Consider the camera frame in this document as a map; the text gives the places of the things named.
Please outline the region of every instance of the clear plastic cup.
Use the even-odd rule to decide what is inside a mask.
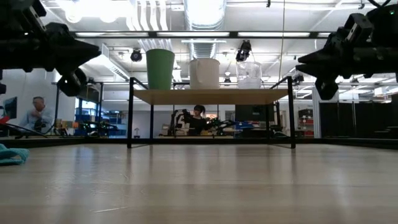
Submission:
[[[261,63],[243,62],[236,66],[239,89],[260,89],[261,87]]]

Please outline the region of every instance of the red object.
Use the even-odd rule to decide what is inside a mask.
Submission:
[[[0,119],[0,124],[5,124],[7,123],[7,121],[10,120],[9,116],[4,116],[3,118]]]
[[[313,124],[313,119],[300,119],[300,124]]]
[[[313,131],[305,131],[304,135],[305,136],[313,136]]]

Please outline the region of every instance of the ventilation duct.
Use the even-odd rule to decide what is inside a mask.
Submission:
[[[226,0],[184,0],[188,30],[220,30],[224,24]],[[191,58],[215,58],[218,44],[190,44]]]

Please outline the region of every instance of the teal cloth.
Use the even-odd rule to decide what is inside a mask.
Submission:
[[[29,150],[27,149],[8,149],[0,144],[0,166],[24,164],[28,157]]]

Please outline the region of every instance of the man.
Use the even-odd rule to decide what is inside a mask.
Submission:
[[[46,133],[52,126],[54,112],[45,106],[44,98],[41,96],[33,98],[33,106],[34,109],[26,112],[19,126]]]

